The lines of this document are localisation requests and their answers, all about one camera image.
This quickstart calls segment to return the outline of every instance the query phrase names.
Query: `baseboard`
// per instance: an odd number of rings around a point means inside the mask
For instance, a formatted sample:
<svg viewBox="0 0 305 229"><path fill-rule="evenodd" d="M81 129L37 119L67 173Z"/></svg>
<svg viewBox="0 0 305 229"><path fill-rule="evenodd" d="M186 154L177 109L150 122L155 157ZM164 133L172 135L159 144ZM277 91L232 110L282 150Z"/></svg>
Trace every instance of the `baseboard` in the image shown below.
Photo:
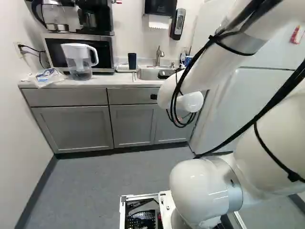
<svg viewBox="0 0 305 229"><path fill-rule="evenodd" d="M302 198L300 198L298 194L289 195L288 197L292 202L294 202L300 211L305 214L305 202L302 200Z"/></svg>
<svg viewBox="0 0 305 229"><path fill-rule="evenodd" d="M84 157L106 156L113 154L125 154L125 153L148 151L148 150L178 148L184 146L188 146L188 143L179 142L179 143L166 143L166 144L158 144L158 145L150 145L150 146L133 146L127 148L115 148L115 149L99 150L99 151L62 153L62 154L55 154L55 156L57 159L75 159L75 158L84 158Z"/></svg>
<svg viewBox="0 0 305 229"><path fill-rule="evenodd" d="M47 180L49 179L53 169L55 168L57 161L58 160L55 156L53 156L51 158L49 164L47 165L42 176L40 177L32 195L30 196L30 199L29 199L28 203L26 204L21 216L19 217L18 222L15 226L15 229L25 228L27 221L31 215L31 212L32 212L45 184L47 183Z"/></svg>

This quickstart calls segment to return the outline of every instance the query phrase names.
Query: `drawer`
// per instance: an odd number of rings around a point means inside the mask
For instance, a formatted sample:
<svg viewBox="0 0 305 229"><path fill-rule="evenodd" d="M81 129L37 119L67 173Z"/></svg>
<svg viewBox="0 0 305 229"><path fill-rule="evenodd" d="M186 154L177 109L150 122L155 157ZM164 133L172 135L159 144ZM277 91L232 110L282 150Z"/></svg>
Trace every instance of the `drawer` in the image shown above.
<svg viewBox="0 0 305 229"><path fill-rule="evenodd" d="M105 88L27 88L22 92L30 106L107 105Z"/></svg>
<svg viewBox="0 0 305 229"><path fill-rule="evenodd" d="M112 88L108 89L110 105L120 104L156 104L151 95L157 95L159 88Z"/></svg>

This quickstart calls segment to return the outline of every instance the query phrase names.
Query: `faucet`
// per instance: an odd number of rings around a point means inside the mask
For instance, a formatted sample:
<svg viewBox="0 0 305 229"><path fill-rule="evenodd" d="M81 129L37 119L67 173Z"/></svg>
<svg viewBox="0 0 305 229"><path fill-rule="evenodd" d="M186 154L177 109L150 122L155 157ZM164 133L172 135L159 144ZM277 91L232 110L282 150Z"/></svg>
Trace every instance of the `faucet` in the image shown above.
<svg viewBox="0 0 305 229"><path fill-rule="evenodd" d="M163 56L165 56L164 52L160 50L159 46L156 53L156 67L160 67L160 58Z"/></svg>

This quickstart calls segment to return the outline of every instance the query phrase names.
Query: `coffee maker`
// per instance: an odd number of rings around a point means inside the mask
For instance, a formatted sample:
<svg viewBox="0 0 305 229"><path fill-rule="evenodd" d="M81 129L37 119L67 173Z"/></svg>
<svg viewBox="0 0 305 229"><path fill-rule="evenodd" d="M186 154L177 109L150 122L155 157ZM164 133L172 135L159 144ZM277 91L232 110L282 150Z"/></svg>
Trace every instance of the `coffee maker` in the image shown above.
<svg viewBox="0 0 305 229"><path fill-rule="evenodd" d="M112 0L76 0L81 34L113 36Z"/></svg>
<svg viewBox="0 0 305 229"><path fill-rule="evenodd" d="M33 0L31 10L34 17L49 31L69 32L64 6L74 7L73 0Z"/></svg>

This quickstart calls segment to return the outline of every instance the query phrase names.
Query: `paper towel dispenser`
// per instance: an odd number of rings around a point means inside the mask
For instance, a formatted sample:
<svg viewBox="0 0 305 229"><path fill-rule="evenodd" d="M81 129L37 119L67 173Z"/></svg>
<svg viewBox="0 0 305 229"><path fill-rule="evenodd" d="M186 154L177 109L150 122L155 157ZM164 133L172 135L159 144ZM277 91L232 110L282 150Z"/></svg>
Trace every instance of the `paper towel dispenser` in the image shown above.
<svg viewBox="0 0 305 229"><path fill-rule="evenodd" d="M145 14L173 17L177 0L145 0Z"/></svg>

